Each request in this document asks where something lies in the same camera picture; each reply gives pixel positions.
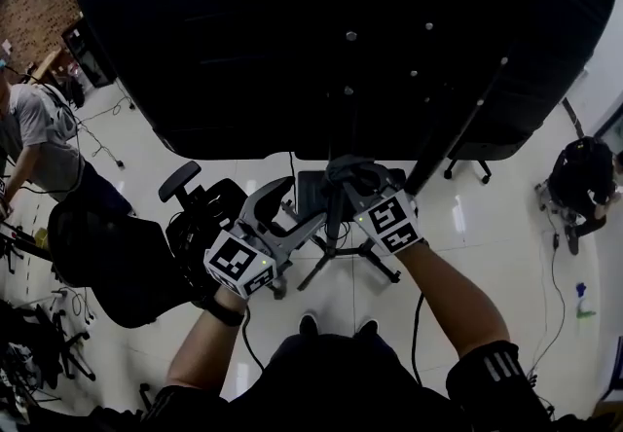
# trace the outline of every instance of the striped sleeve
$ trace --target striped sleeve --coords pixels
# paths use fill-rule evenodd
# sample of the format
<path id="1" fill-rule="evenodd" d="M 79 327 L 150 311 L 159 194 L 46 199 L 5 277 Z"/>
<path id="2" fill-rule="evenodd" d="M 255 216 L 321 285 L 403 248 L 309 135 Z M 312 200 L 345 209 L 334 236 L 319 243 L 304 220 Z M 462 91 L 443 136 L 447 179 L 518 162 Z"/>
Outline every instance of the striped sleeve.
<path id="1" fill-rule="evenodd" d="M 476 432 L 551 429 L 518 355 L 513 343 L 490 343 L 461 358 L 448 374 L 448 395 Z"/>

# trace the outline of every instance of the white stripe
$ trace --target white stripe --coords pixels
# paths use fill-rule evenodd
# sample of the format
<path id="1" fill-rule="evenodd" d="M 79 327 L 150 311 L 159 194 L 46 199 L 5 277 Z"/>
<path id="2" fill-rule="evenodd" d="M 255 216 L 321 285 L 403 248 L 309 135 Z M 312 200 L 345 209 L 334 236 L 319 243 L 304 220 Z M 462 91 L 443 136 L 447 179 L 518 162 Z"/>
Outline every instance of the white stripe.
<path id="1" fill-rule="evenodd" d="M 489 373 L 494 378 L 494 380 L 500 381 L 501 378 L 499 377 L 499 373 L 495 370 L 494 365 L 491 364 L 489 358 L 485 358 L 485 365 L 487 365 L 487 370 L 489 370 Z"/>
<path id="2" fill-rule="evenodd" d="M 515 375 L 520 375 L 519 370 L 517 370 L 517 367 L 515 366 L 515 363 L 513 362 L 513 358 L 510 357 L 510 354 L 508 354 L 508 352 L 504 352 L 504 356 L 506 356 L 506 361 L 508 361 L 508 364 L 510 365 L 510 368 L 513 371 L 513 373 Z"/>
<path id="3" fill-rule="evenodd" d="M 496 352 L 494 356 L 495 356 L 495 361 L 497 361 L 497 364 L 501 367 L 502 371 L 504 372 L 504 376 L 510 377 L 510 371 L 508 370 L 508 368 L 506 368 L 506 365 L 504 364 L 504 360 L 499 355 L 499 353 Z"/>

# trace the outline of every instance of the person wearing gray shirt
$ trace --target person wearing gray shirt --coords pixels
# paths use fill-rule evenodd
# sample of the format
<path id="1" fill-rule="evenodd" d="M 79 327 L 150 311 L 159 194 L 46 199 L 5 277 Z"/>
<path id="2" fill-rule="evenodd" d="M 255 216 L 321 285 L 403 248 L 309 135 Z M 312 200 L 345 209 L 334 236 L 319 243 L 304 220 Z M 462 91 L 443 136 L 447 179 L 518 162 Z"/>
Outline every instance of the person wearing gray shirt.
<path id="1" fill-rule="evenodd" d="M 0 198 L 0 220 L 26 180 L 56 201 L 79 200 L 89 208 L 132 213 L 129 202 L 57 132 L 41 93 L 30 85 L 9 85 L 0 73 L 0 148 L 2 169 L 8 156 L 15 169 Z"/>

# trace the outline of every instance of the office chair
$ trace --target office chair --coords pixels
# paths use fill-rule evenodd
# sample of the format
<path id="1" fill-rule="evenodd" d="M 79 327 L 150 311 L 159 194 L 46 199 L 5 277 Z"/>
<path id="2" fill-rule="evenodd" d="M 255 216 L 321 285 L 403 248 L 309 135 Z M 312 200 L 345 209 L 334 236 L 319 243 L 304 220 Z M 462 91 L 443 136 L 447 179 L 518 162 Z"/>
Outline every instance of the office chair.
<path id="1" fill-rule="evenodd" d="M 218 236 L 224 219 L 235 222 L 246 194 L 226 179 L 188 195 L 184 185 L 200 171 L 196 162 L 188 162 L 159 190 L 163 201 L 176 196 L 184 208 L 166 230 L 174 254 L 158 223 L 59 203 L 50 215 L 48 241 L 60 280 L 91 287 L 106 314 L 125 328 L 213 297 L 219 284 L 203 266 L 205 245 Z"/>

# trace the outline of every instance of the chair backrest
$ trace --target chair backrest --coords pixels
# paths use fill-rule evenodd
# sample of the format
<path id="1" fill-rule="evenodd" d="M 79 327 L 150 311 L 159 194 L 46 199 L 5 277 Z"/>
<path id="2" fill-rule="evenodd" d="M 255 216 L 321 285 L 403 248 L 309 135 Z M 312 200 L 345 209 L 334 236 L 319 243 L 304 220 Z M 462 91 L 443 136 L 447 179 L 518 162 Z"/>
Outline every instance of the chair backrest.
<path id="1" fill-rule="evenodd" d="M 106 314 L 136 328 L 196 295 L 158 223 L 67 200 L 50 215 L 55 270 L 71 287 L 91 287 Z"/>

